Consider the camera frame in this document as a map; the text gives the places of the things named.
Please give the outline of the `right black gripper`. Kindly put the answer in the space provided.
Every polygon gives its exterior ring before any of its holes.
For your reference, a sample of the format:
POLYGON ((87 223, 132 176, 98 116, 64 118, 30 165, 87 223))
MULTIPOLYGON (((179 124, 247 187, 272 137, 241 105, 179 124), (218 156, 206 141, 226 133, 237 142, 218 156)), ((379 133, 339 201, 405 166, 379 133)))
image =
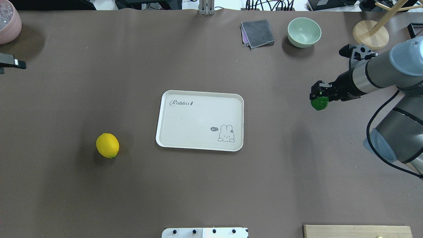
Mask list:
POLYGON ((325 83, 318 80, 311 86, 309 94, 310 101, 349 101, 361 98, 361 90, 355 86, 353 81, 353 72, 347 71, 340 74, 337 79, 331 83, 325 83), (329 89, 329 96, 324 94, 329 89))

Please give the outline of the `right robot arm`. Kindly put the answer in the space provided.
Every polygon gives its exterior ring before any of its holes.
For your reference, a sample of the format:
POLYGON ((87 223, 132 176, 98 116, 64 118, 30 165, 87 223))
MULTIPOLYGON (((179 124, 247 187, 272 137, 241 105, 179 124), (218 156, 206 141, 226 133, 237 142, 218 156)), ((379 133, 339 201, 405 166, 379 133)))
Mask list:
POLYGON ((315 110, 331 101, 349 101, 384 89, 396 92, 373 114, 366 126, 364 146, 385 164, 422 179, 423 98, 422 36, 399 43, 378 54, 366 45, 346 45, 340 56, 349 69, 330 83, 311 86, 315 110))

